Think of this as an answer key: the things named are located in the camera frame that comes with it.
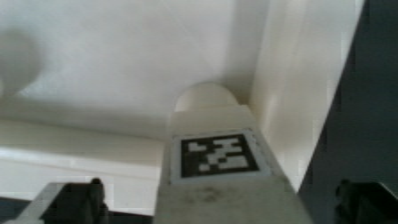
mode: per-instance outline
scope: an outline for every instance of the black and white square pattern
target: black and white square pattern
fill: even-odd
[[[180,177],[257,171],[243,134],[180,141]]]
[[[175,136],[171,141],[171,183],[269,175],[250,129]]]

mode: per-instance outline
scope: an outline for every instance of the white surface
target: white surface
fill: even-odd
[[[294,189],[312,157],[362,0],[269,2],[250,108]]]
[[[0,196],[31,200],[49,182],[106,183],[115,211],[152,215],[163,142],[0,120]]]
[[[0,172],[1,197],[33,200],[49,182],[88,182],[93,177],[99,177],[109,210],[152,215],[157,180],[36,166],[4,160],[0,162],[0,169],[6,170],[6,172]]]
[[[246,100],[267,0],[0,0],[0,116],[161,138],[180,91]]]
[[[177,98],[175,111],[237,105],[234,95],[214,83],[202,83],[187,88]]]
[[[298,188],[360,5],[362,0],[273,0],[269,6],[264,0],[0,0],[0,116],[163,138],[186,87],[218,81],[244,101],[255,71],[250,108]],[[212,125],[227,127],[218,120]],[[54,177],[90,175],[31,163],[0,166],[19,177],[8,176],[8,191],[22,187],[15,195],[38,192]],[[26,174],[38,181],[19,186]],[[154,200],[154,190],[141,193],[145,180],[138,188],[116,181],[118,197],[131,191],[138,203]]]
[[[177,158],[164,156],[163,172],[155,201],[155,224],[308,224],[308,215],[294,194],[271,152],[262,141],[255,120],[246,106],[225,106],[175,112],[170,121],[170,140],[164,155],[177,154],[175,138],[196,139],[198,135],[228,136],[241,133],[251,143],[257,163],[266,164],[264,175],[244,175],[248,172],[230,172],[180,178],[184,184],[175,184]]]

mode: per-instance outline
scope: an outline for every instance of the white ceiling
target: white ceiling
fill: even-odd
[[[246,101],[266,0],[0,0],[0,116],[161,138],[177,96]]]

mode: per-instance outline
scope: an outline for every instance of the white post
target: white post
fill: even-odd
[[[179,99],[155,224],[310,223],[248,108],[232,99],[214,84]]]

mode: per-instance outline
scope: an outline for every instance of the black object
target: black object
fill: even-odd
[[[398,199],[379,183],[340,181],[335,196],[337,224],[395,224]]]
[[[106,224],[108,208],[102,199],[102,183],[97,178],[88,184],[65,184],[40,216],[44,224]]]

